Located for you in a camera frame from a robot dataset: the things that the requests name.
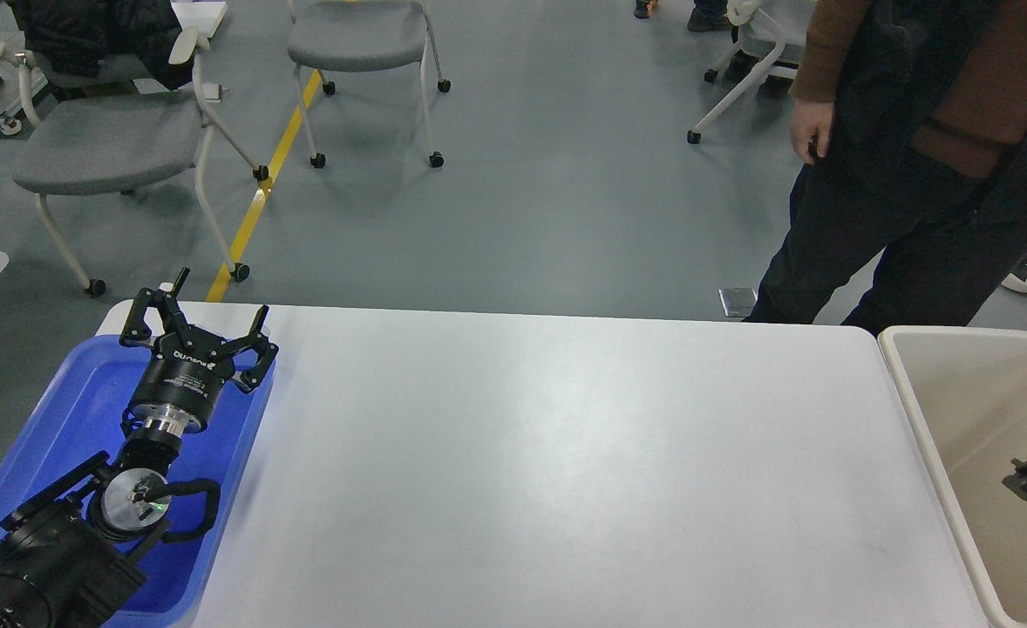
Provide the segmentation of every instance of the concrete floor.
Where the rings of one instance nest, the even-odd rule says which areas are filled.
[[[296,104],[290,23],[279,3],[229,4],[205,76],[229,88],[219,110],[265,162]],[[665,0],[637,21],[621,0],[430,1],[453,80],[438,95],[429,72],[423,91],[445,168],[427,168],[415,67],[333,77],[338,95],[317,95],[310,114],[329,168],[308,165],[299,136],[242,258],[252,276],[224,299],[724,320],[717,290],[760,279],[788,227],[799,162],[786,139],[792,102],[753,93],[700,146],[685,143],[728,88],[701,81],[729,41],[686,32],[690,4]],[[68,349],[113,303],[181,266],[193,269],[182,299],[202,299],[219,268],[191,174],[134,196],[55,196],[80,259],[110,286],[85,297],[32,195],[10,181],[25,136],[0,138],[0,251],[10,256],[0,461]],[[206,182],[230,237],[255,182],[222,142]],[[866,287],[868,269],[817,322],[835,325]],[[999,291],[973,324],[1027,330],[1027,297]]]

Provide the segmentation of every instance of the gray chair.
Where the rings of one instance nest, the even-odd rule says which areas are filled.
[[[324,153],[315,150],[308,110],[303,104],[301,68],[319,71],[324,95],[332,96],[335,95],[335,82],[329,79],[328,72],[377,72],[418,64],[429,165],[441,168],[443,155],[435,150],[429,103],[424,99],[423,90],[424,61],[429,45],[436,65],[436,87],[446,95],[451,89],[451,82],[443,76],[441,57],[436,53],[432,35],[432,21],[424,5],[405,0],[359,0],[357,3],[326,0],[310,4],[303,11],[297,11],[294,0],[288,0],[288,5],[293,20],[288,52],[296,64],[293,79],[311,165],[324,168],[327,159]]]
[[[741,93],[758,86],[769,76],[796,78],[795,67],[804,56],[808,23],[815,8],[816,0],[728,0],[726,17],[739,28],[739,35],[730,50],[705,72],[703,80],[714,83],[740,50],[760,61],[700,122],[689,128],[689,144],[700,142],[703,130],[731,107]],[[784,67],[776,65],[778,61]]]
[[[32,104],[29,89],[32,67],[42,69],[51,83],[63,88],[126,82],[150,74],[132,54],[108,56],[96,78],[52,72],[48,60],[40,53],[23,51],[12,59],[0,56],[1,61],[20,65],[23,107],[29,122],[36,126],[16,159],[14,182],[36,194],[37,211],[44,226],[80,286],[90,295],[103,294],[107,290],[106,283],[91,279],[79,265],[72,247],[68,246],[49,214],[47,196],[129,193],[137,187],[162,182],[191,168],[195,168],[195,195],[199,208],[222,251],[224,265],[235,282],[245,280],[251,273],[250,266],[231,258],[230,247],[203,189],[204,169],[216,131],[234,146],[252,168],[256,180],[265,182],[269,170],[246,154],[206,103],[202,90],[203,64],[198,53],[198,49],[206,46],[206,40],[199,38],[194,28],[186,29],[176,41],[168,60],[174,65],[192,62],[192,91],[65,101],[56,105],[43,122]]]

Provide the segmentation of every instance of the yellow floor line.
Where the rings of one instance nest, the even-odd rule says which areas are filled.
[[[311,100],[313,100],[315,91],[318,90],[319,86],[319,73],[313,71],[303,91],[305,107],[311,107]],[[266,207],[270,192],[274,190],[274,184],[277,183],[277,178],[281,174],[281,167],[286,165],[286,158],[290,154],[291,148],[293,148],[293,141],[296,139],[299,131],[301,131],[301,108],[296,107],[293,110],[293,116],[290,118],[290,124],[286,126],[286,133],[283,133],[281,141],[277,144],[277,150],[274,150],[274,157],[269,160],[269,179],[262,182],[258,191],[254,193],[254,199],[251,200],[251,208],[245,211],[245,217],[242,218],[242,225],[238,227],[238,232],[234,235],[234,239],[231,239],[230,254],[235,262],[242,258],[245,246],[251,242],[251,235],[254,234],[254,227],[258,225],[258,218],[262,215],[263,208]],[[215,281],[211,283],[211,290],[207,291],[205,301],[222,301],[223,295],[227,294],[227,286],[230,286],[230,283],[231,275],[227,271],[227,266],[220,265]]]

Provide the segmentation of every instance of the blue tray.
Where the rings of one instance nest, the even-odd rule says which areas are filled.
[[[72,349],[3,460],[0,521],[90,454],[106,450],[114,459],[124,440],[118,428],[122,410],[148,359],[148,350],[120,346],[118,337],[112,335],[92,337]],[[235,363],[249,366],[252,359],[253,354],[240,355]],[[182,453],[172,465],[168,480],[210,477],[219,481],[222,500],[216,525],[202,539],[161,544],[148,553],[141,562],[148,581],[106,625],[164,628],[181,620],[198,600],[262,421],[273,372],[270,369],[251,395],[242,395],[228,383],[207,430],[184,436]],[[202,514],[202,496],[174,497],[168,510],[172,529],[194,528]]]

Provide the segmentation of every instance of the black jacket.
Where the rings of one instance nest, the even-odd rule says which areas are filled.
[[[168,0],[32,0],[14,12],[26,47],[48,57],[63,74],[94,77],[107,53],[135,53],[165,87],[192,78],[190,64],[168,65],[182,29]]]
[[[876,0],[872,5],[840,75],[834,139],[843,159],[870,186],[891,175],[998,4]],[[976,218],[1027,220],[1027,136],[989,184]]]

